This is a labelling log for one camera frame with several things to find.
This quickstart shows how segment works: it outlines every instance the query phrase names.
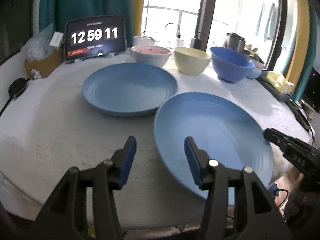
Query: blue ceramic plate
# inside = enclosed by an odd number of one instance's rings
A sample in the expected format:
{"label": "blue ceramic plate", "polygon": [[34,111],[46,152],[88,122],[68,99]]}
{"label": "blue ceramic plate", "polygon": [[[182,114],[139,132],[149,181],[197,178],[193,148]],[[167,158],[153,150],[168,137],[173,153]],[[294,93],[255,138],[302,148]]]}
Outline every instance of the blue ceramic plate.
{"label": "blue ceramic plate", "polygon": [[92,106],[115,116],[138,116],[156,111],[178,89],[175,78],[162,68],[123,63],[102,68],[82,85]]}
{"label": "blue ceramic plate", "polygon": [[[183,93],[170,98],[157,111],[154,134],[160,156],[171,174],[186,188],[206,198],[195,185],[184,153],[184,139],[192,136],[228,168],[251,166],[265,186],[271,180],[274,158],[270,143],[257,122],[239,106],[205,93]],[[229,205],[234,190],[229,189]]]}

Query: digital clock display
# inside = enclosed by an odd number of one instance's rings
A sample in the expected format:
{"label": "digital clock display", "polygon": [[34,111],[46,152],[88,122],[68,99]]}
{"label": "digital clock display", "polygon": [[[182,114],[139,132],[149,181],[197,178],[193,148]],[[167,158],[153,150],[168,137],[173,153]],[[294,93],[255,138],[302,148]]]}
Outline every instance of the digital clock display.
{"label": "digital clock display", "polygon": [[96,16],[67,22],[65,60],[101,56],[126,49],[124,18]]}

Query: metal pot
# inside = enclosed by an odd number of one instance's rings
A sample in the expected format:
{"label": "metal pot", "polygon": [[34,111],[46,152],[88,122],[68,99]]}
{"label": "metal pot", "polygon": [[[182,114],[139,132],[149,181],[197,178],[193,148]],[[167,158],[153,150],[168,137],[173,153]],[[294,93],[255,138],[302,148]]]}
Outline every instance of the metal pot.
{"label": "metal pot", "polygon": [[227,33],[226,48],[234,49],[240,53],[244,52],[245,40],[236,33]]}

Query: black mouse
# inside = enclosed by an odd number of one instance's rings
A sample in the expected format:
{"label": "black mouse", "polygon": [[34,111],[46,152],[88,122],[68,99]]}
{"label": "black mouse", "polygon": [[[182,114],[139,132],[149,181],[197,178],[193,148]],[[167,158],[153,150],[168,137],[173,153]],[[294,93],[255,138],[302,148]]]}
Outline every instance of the black mouse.
{"label": "black mouse", "polygon": [[10,85],[8,93],[11,99],[19,97],[27,88],[28,79],[18,78]]}

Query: teal curtain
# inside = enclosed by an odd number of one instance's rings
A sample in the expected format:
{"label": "teal curtain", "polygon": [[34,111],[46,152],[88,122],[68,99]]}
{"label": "teal curtain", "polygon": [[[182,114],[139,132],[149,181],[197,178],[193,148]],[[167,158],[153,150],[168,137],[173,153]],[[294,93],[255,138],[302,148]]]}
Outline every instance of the teal curtain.
{"label": "teal curtain", "polygon": [[39,29],[54,23],[55,29],[64,33],[67,21],[97,15],[123,15],[127,45],[132,46],[132,0],[40,0]]}
{"label": "teal curtain", "polygon": [[306,54],[306,60],[303,65],[303,69],[298,81],[298,84],[293,92],[293,99],[299,101],[306,89],[309,76],[312,71],[313,63],[316,57],[316,47],[317,47],[317,23],[316,23],[316,13],[312,6],[309,4],[309,14],[310,14],[310,33],[308,50]]}

